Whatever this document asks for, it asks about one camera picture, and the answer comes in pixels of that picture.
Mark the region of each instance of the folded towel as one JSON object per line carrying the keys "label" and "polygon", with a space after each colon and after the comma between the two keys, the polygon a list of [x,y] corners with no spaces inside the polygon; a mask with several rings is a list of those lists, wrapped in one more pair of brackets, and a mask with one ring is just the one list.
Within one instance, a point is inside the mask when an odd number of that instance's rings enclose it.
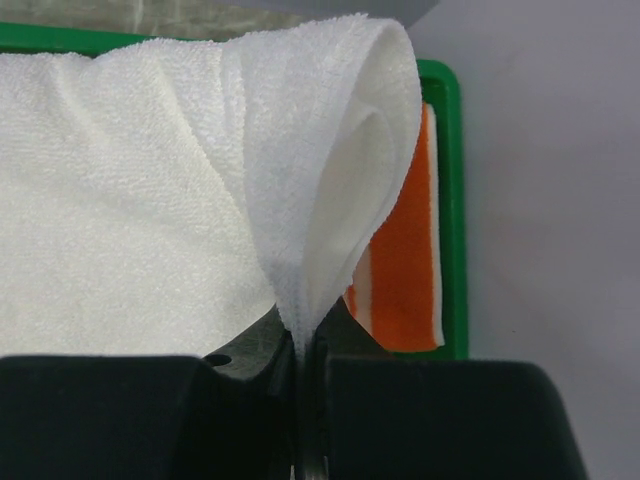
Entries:
{"label": "folded towel", "polygon": [[352,315],[389,350],[444,345],[438,221],[436,117],[425,105],[398,202],[371,239],[346,294]]}
{"label": "folded towel", "polygon": [[406,32],[364,16],[0,72],[0,354],[206,354],[274,303],[300,353],[420,125]]}

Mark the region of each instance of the green tray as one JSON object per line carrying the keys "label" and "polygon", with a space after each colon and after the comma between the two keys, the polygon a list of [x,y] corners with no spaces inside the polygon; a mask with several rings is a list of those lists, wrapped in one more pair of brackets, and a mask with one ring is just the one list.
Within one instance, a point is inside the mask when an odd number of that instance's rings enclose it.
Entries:
{"label": "green tray", "polygon": [[[0,53],[77,52],[95,57],[147,38],[0,23]],[[418,71],[422,98],[433,106],[437,118],[442,319],[446,345],[433,352],[398,355],[433,360],[464,359],[468,356],[468,327],[460,90],[453,72],[440,62],[418,60]]]}

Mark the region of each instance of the orange cloth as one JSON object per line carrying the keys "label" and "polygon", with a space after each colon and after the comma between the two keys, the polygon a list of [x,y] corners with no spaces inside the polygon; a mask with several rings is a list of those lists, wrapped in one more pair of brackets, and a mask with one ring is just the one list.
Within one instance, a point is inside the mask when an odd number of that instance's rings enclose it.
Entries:
{"label": "orange cloth", "polygon": [[378,343],[396,352],[444,344],[435,122],[433,108],[424,105],[398,201],[369,243],[345,295],[351,314]]}

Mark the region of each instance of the orange towel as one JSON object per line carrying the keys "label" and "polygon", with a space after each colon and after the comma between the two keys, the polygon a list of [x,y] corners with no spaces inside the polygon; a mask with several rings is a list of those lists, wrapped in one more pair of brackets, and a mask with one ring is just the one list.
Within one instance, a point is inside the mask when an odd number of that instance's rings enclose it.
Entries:
{"label": "orange towel", "polygon": [[422,126],[391,215],[371,239],[345,295],[351,314],[383,347],[428,351],[444,344],[438,229],[436,117]]}

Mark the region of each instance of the white towel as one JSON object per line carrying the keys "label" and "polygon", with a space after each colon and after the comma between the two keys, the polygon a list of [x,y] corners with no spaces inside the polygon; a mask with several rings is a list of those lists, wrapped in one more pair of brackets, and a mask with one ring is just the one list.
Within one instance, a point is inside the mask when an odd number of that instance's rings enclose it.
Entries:
{"label": "white towel", "polygon": [[406,32],[364,16],[0,55],[0,354],[202,355],[274,303],[302,351],[420,108]]}

